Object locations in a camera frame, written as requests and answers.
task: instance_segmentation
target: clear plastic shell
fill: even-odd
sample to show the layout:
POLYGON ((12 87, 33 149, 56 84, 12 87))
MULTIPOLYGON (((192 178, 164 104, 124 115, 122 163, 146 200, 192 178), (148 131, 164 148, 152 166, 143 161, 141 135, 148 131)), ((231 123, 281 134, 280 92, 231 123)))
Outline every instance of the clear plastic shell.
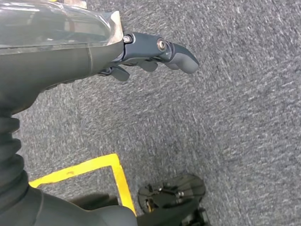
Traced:
POLYGON ((100 13, 40 0, 0 0, 0 55, 11 48, 103 46, 122 37, 118 11, 100 13))

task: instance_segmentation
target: screw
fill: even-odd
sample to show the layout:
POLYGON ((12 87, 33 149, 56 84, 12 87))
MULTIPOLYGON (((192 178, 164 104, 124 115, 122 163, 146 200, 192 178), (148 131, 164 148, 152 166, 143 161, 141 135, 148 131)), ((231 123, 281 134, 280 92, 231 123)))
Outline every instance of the screw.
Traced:
POLYGON ((158 39, 157 42, 157 46, 161 52, 164 52, 166 50, 166 42, 163 39, 158 39))
POLYGON ((178 192, 178 195, 179 195, 180 197, 183 197, 183 196, 184 196, 184 192, 178 192))
POLYGON ((124 43, 131 43, 133 39, 130 35, 125 35, 123 37, 123 42, 124 43))

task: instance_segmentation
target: robotic hand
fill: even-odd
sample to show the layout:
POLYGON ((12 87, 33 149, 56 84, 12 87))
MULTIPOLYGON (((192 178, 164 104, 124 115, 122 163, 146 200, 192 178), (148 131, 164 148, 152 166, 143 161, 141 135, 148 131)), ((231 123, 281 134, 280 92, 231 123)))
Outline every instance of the robotic hand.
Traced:
POLYGON ((99 75, 112 75, 120 81, 126 81, 130 74, 118 65, 140 66, 147 72, 153 72, 158 63, 163 63, 172 70, 188 74, 198 68, 198 60, 185 47, 165 41, 160 36, 138 32, 125 32, 123 38, 124 50, 112 62, 112 66, 102 70, 99 75))

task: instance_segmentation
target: prosthetic hand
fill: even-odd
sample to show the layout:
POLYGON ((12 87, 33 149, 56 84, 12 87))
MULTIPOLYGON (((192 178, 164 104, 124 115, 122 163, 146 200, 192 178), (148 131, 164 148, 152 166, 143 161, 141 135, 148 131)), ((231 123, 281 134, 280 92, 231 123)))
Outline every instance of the prosthetic hand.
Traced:
POLYGON ((193 73, 187 49, 159 36, 124 32, 118 12, 43 1, 0 0, 0 226, 135 226, 121 206, 85 211, 28 184, 11 116, 43 91, 99 74, 125 81, 120 65, 154 71, 158 63, 193 73))

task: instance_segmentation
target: grey carpet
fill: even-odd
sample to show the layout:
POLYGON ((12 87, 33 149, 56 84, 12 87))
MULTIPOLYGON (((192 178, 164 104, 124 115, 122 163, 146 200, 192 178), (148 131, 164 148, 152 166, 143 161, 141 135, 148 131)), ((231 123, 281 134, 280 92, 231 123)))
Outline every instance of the grey carpet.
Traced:
MULTIPOLYGON (((195 75, 130 68, 41 94, 17 115, 31 179, 118 153, 132 197, 183 172, 204 179, 213 226, 301 225, 301 3, 284 0, 89 0, 133 31, 191 49, 195 75)), ((112 172, 43 186, 71 198, 117 193, 112 172)))

